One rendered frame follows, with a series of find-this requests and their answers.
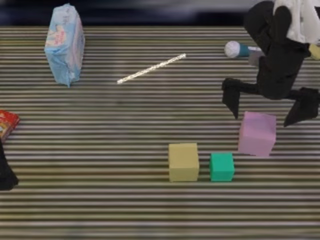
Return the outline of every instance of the tan cube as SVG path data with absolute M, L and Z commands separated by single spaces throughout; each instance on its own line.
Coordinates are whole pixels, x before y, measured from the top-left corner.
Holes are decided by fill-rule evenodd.
M 169 144 L 170 182 L 195 182 L 199 176 L 198 146 L 196 143 Z

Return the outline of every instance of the purple cube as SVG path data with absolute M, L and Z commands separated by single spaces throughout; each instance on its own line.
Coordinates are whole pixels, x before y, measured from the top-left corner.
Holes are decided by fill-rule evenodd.
M 269 157 L 276 143 L 276 130 L 276 116 L 246 111 L 240 128 L 239 153 Z

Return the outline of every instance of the striped surface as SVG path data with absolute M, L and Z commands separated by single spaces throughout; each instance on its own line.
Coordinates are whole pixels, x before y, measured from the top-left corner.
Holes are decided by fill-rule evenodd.
M 53 80 L 47 29 L 0 28 L 0 106 L 21 123 L 5 144 L 20 178 L 0 192 L 1 240 L 320 239 L 320 118 L 288 128 L 293 102 L 243 95 L 243 111 L 277 116 L 272 158 L 238 154 L 240 120 L 221 104 L 221 82 L 254 81 L 230 60 L 242 28 L 85 28 L 80 82 Z M 179 54 L 187 58 L 118 85 Z M 308 59 L 296 88 L 320 88 Z M 199 181 L 168 182 L 168 144 L 197 142 Z M 209 154 L 234 152 L 232 183 L 209 182 Z

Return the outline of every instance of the dark object on floor edge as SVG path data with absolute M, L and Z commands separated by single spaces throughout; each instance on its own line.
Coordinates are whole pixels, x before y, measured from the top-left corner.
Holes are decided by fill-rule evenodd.
M 0 191 L 10 191 L 18 185 L 18 183 L 19 180 L 7 162 L 5 151 L 0 140 Z
M 294 100 L 284 122 L 287 127 L 316 118 L 320 95 L 317 89 L 292 89 L 304 59 L 311 55 L 310 44 L 287 37 L 291 23 L 297 16 L 292 15 L 286 6 L 279 6 L 274 11 L 275 3 L 263 1 L 256 4 L 244 20 L 245 29 L 265 55 L 259 58 L 256 83 L 226 78 L 222 83 L 222 103 L 238 119 L 241 92 L 261 95 L 270 100 Z

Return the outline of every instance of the dark background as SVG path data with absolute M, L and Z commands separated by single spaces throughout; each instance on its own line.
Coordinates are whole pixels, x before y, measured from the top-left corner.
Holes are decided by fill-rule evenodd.
M 0 25 L 47 26 L 54 7 L 74 5 L 83 25 L 241 26 L 261 0 L 0 0 Z

